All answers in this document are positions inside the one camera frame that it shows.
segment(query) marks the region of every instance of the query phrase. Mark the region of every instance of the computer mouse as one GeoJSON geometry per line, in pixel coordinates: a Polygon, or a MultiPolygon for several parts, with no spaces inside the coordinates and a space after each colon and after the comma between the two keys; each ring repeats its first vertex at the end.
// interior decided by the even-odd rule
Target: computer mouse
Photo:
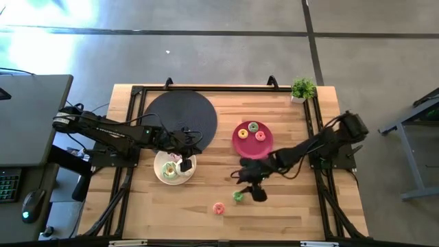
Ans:
{"type": "Polygon", "coordinates": [[[38,219],[45,194],[46,191],[43,189],[37,189],[28,193],[21,209],[21,219],[24,223],[34,223],[38,219]]]}

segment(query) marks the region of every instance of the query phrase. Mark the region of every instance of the white plate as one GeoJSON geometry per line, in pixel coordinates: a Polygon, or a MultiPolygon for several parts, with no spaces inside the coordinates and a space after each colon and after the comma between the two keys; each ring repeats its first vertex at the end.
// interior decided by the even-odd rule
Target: white plate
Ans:
{"type": "Polygon", "coordinates": [[[192,174],[190,176],[178,176],[173,180],[168,180],[163,176],[162,167],[166,162],[173,161],[173,159],[170,154],[163,151],[159,151],[156,155],[156,158],[154,159],[154,172],[156,174],[156,177],[167,185],[183,184],[184,182],[188,181],[192,177],[192,175],[195,173],[195,168],[197,167],[197,159],[195,158],[195,155],[190,156],[189,159],[192,161],[192,166],[193,166],[192,174]]]}

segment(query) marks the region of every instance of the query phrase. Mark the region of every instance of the yellow donut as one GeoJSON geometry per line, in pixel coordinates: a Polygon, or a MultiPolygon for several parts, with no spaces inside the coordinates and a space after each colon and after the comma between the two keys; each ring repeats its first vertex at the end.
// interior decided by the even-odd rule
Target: yellow donut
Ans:
{"type": "Polygon", "coordinates": [[[241,138],[241,139],[247,138],[248,137],[248,131],[244,130],[244,129],[239,130],[238,131],[238,137],[241,138]]]}

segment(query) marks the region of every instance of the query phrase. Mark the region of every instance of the white pot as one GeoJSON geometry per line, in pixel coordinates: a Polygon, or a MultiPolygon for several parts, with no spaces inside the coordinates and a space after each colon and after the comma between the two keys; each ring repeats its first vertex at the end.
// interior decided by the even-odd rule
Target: white pot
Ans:
{"type": "Polygon", "coordinates": [[[297,103],[297,104],[303,104],[303,102],[305,102],[305,98],[297,98],[294,96],[291,96],[291,102],[293,103],[297,103]]]}

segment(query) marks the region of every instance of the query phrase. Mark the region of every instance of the keyboard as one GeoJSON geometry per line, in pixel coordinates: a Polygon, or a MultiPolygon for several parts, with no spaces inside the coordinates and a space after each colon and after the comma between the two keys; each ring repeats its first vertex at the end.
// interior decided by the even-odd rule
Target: keyboard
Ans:
{"type": "Polygon", "coordinates": [[[17,201],[20,177],[21,168],[0,167],[0,203],[17,201]]]}

